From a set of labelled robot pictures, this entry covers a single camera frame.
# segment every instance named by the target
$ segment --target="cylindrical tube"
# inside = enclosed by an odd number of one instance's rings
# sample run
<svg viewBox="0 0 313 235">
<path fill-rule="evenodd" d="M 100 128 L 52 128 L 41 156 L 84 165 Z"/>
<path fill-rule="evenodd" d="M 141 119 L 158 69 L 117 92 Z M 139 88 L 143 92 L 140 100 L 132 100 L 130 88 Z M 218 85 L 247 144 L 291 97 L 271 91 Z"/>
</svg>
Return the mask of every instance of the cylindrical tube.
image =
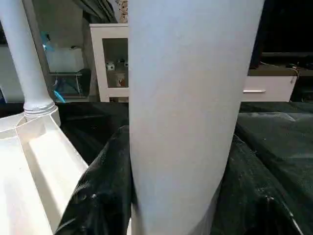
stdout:
<svg viewBox="0 0 313 235">
<path fill-rule="evenodd" d="M 46 88 L 22 0 L 0 0 L 0 20 L 24 93 L 25 114 L 50 113 L 56 106 Z"/>
<path fill-rule="evenodd" d="M 133 235 L 208 235 L 263 0 L 129 2 Z"/>
</svg>

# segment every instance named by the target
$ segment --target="white plastic base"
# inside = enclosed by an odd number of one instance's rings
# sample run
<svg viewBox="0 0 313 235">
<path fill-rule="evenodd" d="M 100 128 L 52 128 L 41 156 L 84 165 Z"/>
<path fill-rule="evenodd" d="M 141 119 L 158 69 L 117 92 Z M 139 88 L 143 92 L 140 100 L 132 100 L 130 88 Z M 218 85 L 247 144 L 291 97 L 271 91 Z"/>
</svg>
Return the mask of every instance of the white plastic base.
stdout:
<svg viewBox="0 0 313 235">
<path fill-rule="evenodd" d="M 53 234 L 88 167 L 60 130 L 57 112 L 0 119 L 0 234 Z"/>
<path fill-rule="evenodd" d="M 54 104 L 54 102 L 51 100 L 51 103 L 48 105 L 42 106 L 40 108 L 28 108 L 27 104 L 24 104 L 24 113 L 25 116 L 28 118 L 38 118 L 43 115 L 50 115 L 57 112 L 58 113 L 58 107 Z"/>
</svg>

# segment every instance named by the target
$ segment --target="drawer handle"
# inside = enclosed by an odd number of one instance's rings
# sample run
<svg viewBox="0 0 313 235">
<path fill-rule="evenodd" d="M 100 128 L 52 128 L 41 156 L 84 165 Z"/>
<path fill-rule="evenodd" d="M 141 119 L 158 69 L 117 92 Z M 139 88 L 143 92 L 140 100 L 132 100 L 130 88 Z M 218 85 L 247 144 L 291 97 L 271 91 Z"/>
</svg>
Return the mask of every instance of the drawer handle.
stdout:
<svg viewBox="0 0 313 235">
<path fill-rule="evenodd" d="M 247 93 L 265 93 L 266 90 L 244 90 L 244 94 L 247 94 Z"/>
</svg>

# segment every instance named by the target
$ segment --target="white cabinet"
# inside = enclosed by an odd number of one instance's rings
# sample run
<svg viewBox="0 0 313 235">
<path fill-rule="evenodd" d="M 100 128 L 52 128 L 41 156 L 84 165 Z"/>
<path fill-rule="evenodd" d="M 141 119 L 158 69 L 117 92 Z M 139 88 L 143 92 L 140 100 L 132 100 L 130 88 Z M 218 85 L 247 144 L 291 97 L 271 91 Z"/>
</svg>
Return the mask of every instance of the white cabinet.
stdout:
<svg viewBox="0 0 313 235">
<path fill-rule="evenodd" d="M 128 24 L 90 24 L 90 31 L 100 100 L 128 97 Z M 296 76 L 247 76 L 242 101 L 289 101 L 295 81 Z"/>
</svg>

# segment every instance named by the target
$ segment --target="blue object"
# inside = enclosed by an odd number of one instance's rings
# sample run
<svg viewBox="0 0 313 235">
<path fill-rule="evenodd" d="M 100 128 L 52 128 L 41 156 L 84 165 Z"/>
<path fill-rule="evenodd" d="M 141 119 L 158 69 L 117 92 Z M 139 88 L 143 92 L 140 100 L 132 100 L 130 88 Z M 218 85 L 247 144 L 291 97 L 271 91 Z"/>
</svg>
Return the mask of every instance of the blue object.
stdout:
<svg viewBox="0 0 313 235">
<path fill-rule="evenodd" d="M 62 103 L 65 103 L 65 99 L 60 95 L 60 93 L 54 91 L 54 94 Z"/>
<path fill-rule="evenodd" d="M 41 40 L 43 42 L 44 51 L 54 51 L 54 48 L 50 44 L 49 34 L 47 32 L 40 32 Z"/>
<path fill-rule="evenodd" d="M 1 89 L 0 89 L 0 104 L 5 104 L 5 99 L 3 97 L 3 94 L 1 92 Z"/>
</svg>

